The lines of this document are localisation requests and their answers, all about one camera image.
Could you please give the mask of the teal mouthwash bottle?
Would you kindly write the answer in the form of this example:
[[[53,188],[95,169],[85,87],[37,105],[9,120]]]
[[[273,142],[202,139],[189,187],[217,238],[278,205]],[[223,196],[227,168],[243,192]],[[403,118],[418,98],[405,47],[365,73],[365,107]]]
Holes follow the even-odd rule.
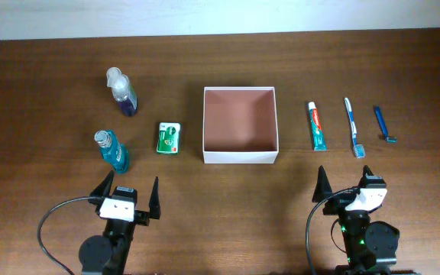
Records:
[[[127,173],[130,159],[128,149],[121,144],[111,130],[100,130],[94,135],[105,162],[111,164],[116,173]]]

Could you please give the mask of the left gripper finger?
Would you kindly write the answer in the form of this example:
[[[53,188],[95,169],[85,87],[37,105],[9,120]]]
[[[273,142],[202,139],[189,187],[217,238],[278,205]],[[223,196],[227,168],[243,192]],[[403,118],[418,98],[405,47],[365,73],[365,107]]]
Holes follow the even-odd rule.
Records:
[[[159,197],[159,178],[156,176],[153,189],[149,199],[149,217],[159,220],[161,216],[160,197]]]
[[[111,170],[103,181],[89,194],[88,202],[93,205],[101,205],[102,201],[109,195],[115,171]]]

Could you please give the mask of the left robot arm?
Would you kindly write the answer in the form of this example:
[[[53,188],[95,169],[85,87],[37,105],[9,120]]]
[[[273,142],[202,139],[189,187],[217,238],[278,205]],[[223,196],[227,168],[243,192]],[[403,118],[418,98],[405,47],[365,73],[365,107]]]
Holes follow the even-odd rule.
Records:
[[[87,238],[79,249],[82,274],[123,274],[135,227],[148,226],[150,220],[161,216],[159,179],[154,180],[147,211],[137,210],[136,189],[117,186],[112,188],[115,172],[90,193],[89,203],[96,206],[95,213],[106,221],[100,235]]]

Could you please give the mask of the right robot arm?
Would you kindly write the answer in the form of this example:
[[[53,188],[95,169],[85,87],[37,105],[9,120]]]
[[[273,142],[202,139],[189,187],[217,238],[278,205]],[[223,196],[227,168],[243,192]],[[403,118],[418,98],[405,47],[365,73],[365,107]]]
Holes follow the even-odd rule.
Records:
[[[400,231],[392,225],[370,220],[370,214],[378,210],[386,197],[387,184],[382,177],[363,167],[359,184],[334,192],[324,167],[319,167],[312,197],[315,207],[306,223],[306,255],[310,270],[315,267],[309,250],[309,227],[316,210],[322,207],[324,215],[335,215],[340,225],[347,256],[346,265],[335,267],[334,274],[393,274]]]

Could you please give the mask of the clear purple spray bottle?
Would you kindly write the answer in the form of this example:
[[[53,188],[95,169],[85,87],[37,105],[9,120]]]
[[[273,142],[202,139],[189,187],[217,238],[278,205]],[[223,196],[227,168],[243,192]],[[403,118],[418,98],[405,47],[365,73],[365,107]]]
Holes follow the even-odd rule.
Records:
[[[112,95],[118,103],[121,112],[128,117],[138,111],[138,98],[127,75],[118,67],[111,67],[106,72],[107,87],[112,89]]]

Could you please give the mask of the green white soap bar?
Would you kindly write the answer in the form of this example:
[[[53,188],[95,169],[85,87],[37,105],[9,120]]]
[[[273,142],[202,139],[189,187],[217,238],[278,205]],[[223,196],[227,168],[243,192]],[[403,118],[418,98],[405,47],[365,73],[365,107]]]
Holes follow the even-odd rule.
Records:
[[[161,122],[156,152],[158,154],[178,154],[180,151],[180,130],[180,123]]]

